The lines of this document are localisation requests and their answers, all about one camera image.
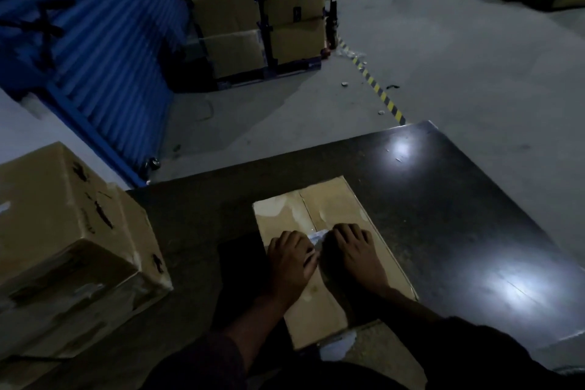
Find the person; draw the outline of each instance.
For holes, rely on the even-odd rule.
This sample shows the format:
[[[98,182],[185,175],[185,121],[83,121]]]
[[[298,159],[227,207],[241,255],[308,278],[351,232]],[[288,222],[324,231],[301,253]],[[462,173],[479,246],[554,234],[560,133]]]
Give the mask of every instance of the person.
[[[355,281],[362,303],[399,337],[427,376],[427,389],[570,387],[570,379],[545,369],[512,337],[457,317],[441,317],[406,298],[387,282],[371,234],[356,224],[329,232],[339,267]],[[267,250],[270,279],[252,306],[228,327],[210,332],[159,363],[143,390],[246,389],[246,372],[267,335],[301,296],[321,253],[307,236],[285,231]],[[373,370],[344,362],[302,358],[285,365],[264,390],[404,389]]]

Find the person's left hand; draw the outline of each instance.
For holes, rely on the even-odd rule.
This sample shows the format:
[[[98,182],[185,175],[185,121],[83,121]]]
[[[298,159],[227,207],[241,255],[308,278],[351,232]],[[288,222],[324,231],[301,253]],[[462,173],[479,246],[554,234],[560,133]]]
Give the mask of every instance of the person's left hand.
[[[270,295],[286,310],[301,296],[318,264],[319,252],[306,234],[283,231],[268,247]]]

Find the hand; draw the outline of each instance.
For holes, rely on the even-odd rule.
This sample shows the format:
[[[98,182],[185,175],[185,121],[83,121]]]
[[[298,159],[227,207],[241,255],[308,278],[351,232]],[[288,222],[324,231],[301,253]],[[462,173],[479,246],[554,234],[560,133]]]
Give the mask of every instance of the hand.
[[[354,279],[371,293],[388,288],[386,272],[376,255],[371,233],[357,224],[337,224],[333,235],[343,254],[343,264]]]
[[[283,231],[270,241],[270,295],[285,310],[301,296],[317,268],[319,254],[300,231]]]

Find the white wall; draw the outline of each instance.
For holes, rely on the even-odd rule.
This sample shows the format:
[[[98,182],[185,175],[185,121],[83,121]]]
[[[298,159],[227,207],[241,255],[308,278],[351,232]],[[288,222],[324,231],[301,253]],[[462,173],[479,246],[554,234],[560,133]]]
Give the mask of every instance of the white wall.
[[[130,189],[36,96],[30,94],[18,104],[0,89],[0,164],[57,141],[64,143],[106,182]]]

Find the pallet of boxes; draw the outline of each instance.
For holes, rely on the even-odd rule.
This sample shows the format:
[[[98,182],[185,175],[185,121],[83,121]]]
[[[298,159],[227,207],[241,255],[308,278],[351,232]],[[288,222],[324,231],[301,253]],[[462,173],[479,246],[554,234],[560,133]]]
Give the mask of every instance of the pallet of boxes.
[[[325,0],[265,0],[263,11],[272,66],[300,61],[320,65],[326,47]]]
[[[0,165],[0,228],[0,388],[23,388],[172,290],[146,212],[59,142]]]
[[[197,41],[223,79],[267,67],[259,0],[191,0]]]

